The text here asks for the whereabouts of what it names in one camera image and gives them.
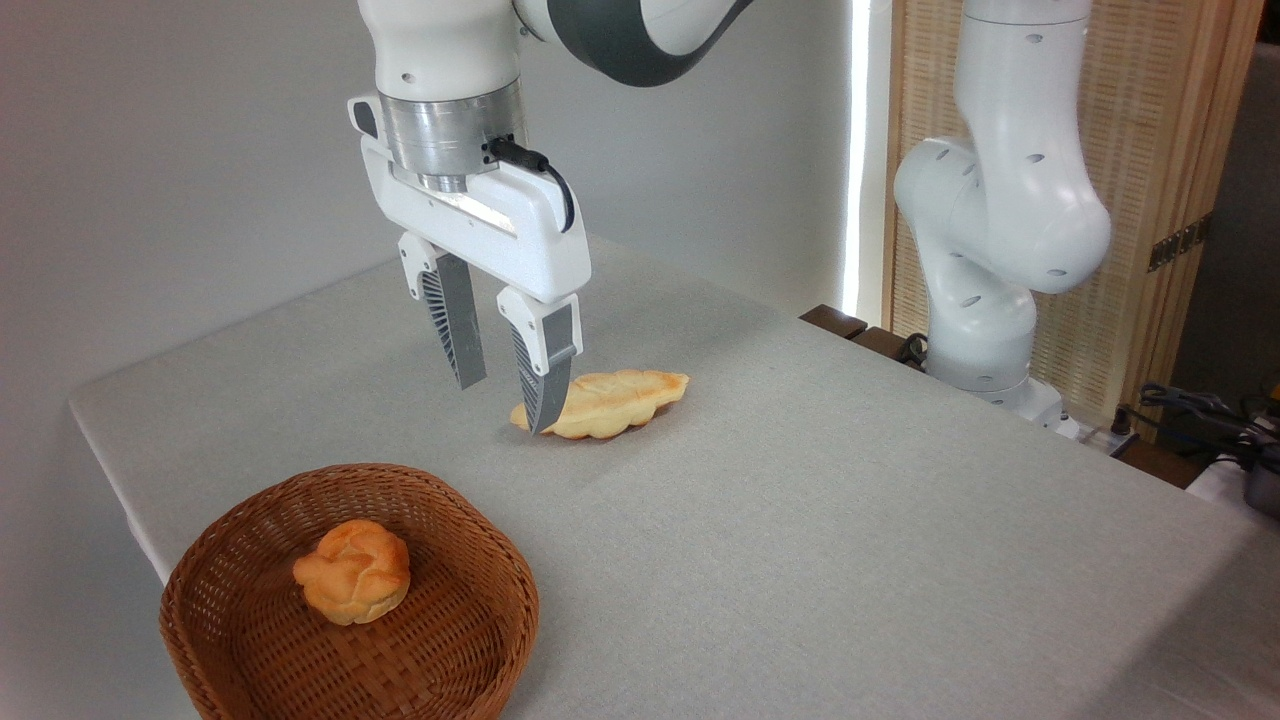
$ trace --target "white wall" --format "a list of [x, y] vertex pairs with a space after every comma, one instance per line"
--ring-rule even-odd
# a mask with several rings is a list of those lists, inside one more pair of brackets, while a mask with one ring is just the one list
[[[649, 91], [531, 47], [531, 136], [594, 232], [788, 311], [831, 301], [844, 14], [760, 0]], [[65, 398], [393, 256], [343, 117], [371, 58], [353, 0], [0, 4], [0, 717], [189, 715]]]

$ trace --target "light strip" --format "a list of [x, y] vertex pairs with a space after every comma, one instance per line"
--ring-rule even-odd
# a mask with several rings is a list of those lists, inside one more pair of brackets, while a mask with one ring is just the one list
[[858, 314], [861, 263], [863, 176], [867, 163], [867, 83], [870, 50], [872, 0], [851, 0], [849, 69], [849, 196], [845, 204], [845, 268], [840, 284], [840, 309]]

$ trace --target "basket rim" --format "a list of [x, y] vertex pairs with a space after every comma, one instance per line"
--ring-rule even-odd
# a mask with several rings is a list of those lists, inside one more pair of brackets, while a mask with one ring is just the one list
[[200, 533], [196, 541], [192, 542], [186, 552], [183, 552], [182, 559], [169, 574], [169, 579], [165, 582], [165, 588], [160, 597], [160, 634], [165, 642], [165, 647], [169, 651], [170, 660], [178, 671], [183, 687], [187, 689], [192, 703], [202, 716], [230, 717], [215, 692], [212, 683], [209, 682], [209, 678], [200, 664], [200, 659], [192, 652], [192, 638], [186, 624], [182, 621], [187, 610], [187, 598], [182, 592], [184, 589], [184, 582], [193, 577], [193, 574], [198, 575], [204, 566], [212, 561], [218, 553], [219, 544], [227, 542], [228, 537], [233, 537], [234, 530], [242, 529], [255, 520], [253, 510], [270, 506], [278, 496], [289, 491], [293, 486], [317, 482], [323, 478], [330, 478], [334, 474], [351, 474], [358, 471], [380, 471], [404, 480], [422, 482], [430, 484], [433, 489], [440, 491], [443, 497], [448, 500], [449, 503], [460, 510], [476, 528], [483, 530], [484, 536], [488, 538], [488, 543], [490, 543], [490, 546], [516, 569], [517, 575], [525, 580], [516, 583], [520, 593], [524, 596], [522, 615], [525, 616], [525, 621], [521, 624], [521, 632], [513, 641], [516, 643], [516, 652], [512, 652], [503, 659], [502, 665], [498, 667], [498, 673], [494, 676], [494, 682], [492, 682], [481, 693], [475, 696], [471, 702], [471, 710], [468, 710], [465, 716], [468, 717], [477, 708], [490, 705], [498, 700], [497, 696], [499, 691], [507, 696], [500, 700], [498, 705], [499, 711], [506, 705], [511, 692], [515, 689], [516, 682], [524, 674], [524, 669], [529, 664], [529, 659], [532, 655], [532, 648], [538, 638], [539, 596], [532, 569], [529, 566], [527, 560], [525, 560], [524, 555], [511, 538], [506, 536], [506, 533], [499, 530], [493, 523], [489, 521], [488, 518], [484, 516], [484, 514], [476, 510], [476, 507], [471, 505], [466, 497], [436, 475], [419, 468], [392, 462], [347, 462], [325, 465], [323, 468], [297, 473], [288, 479], [262, 488], [250, 497], [237, 502], [232, 509], [227, 510]]

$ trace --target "round bun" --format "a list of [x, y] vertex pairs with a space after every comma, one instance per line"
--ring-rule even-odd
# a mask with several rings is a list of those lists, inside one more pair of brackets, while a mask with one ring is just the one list
[[370, 623], [408, 592], [408, 547], [372, 520], [347, 520], [293, 564], [302, 597], [332, 623]]

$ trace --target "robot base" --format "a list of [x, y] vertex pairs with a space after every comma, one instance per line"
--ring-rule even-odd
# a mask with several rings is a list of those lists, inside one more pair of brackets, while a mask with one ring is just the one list
[[1062, 437], [1076, 439], [1080, 434], [1080, 424], [1073, 420], [1062, 409], [1062, 395], [1053, 389], [1052, 386], [1034, 378], [1028, 377], [1009, 389], [970, 392], [970, 395], [1016, 413], [1032, 423], [1051, 429]]

